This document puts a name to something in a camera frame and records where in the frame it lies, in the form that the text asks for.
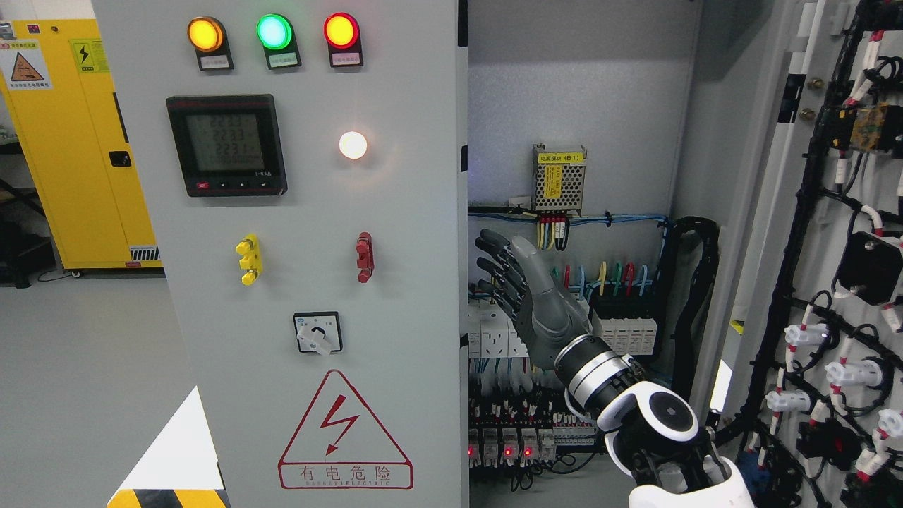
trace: high voltage warning sign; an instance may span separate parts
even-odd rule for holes
[[[0,71],[9,90],[53,88],[37,41],[0,42]]]
[[[100,39],[70,39],[79,72],[110,72],[107,52]]]
[[[409,489],[414,467],[348,378],[326,372],[279,459],[285,489]]]

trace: robotic hand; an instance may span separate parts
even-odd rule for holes
[[[753,506],[740,471],[718,455],[686,401],[644,381],[632,359],[591,335],[588,316],[555,283],[529,240],[509,242],[483,230],[476,245],[495,260],[479,258],[477,266],[496,281],[481,280],[478,288],[511,318],[533,364],[554,368],[566,396],[605,433],[611,459],[637,482],[630,508]]]

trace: red indicator light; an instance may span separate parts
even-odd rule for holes
[[[360,27],[351,14],[336,13],[326,18],[323,24],[323,36],[326,42],[340,50],[347,50],[358,41]]]

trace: white indicator light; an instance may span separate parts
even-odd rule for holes
[[[358,160],[367,152],[367,139],[363,134],[349,131],[339,139],[339,151],[351,160]]]

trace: yellow label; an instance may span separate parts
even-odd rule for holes
[[[545,152],[539,154],[539,164],[583,164],[583,152]]]
[[[562,173],[564,166],[560,164],[547,165],[545,167],[545,199],[558,199],[562,197]]]
[[[110,72],[107,52],[100,39],[70,39],[79,72]]]

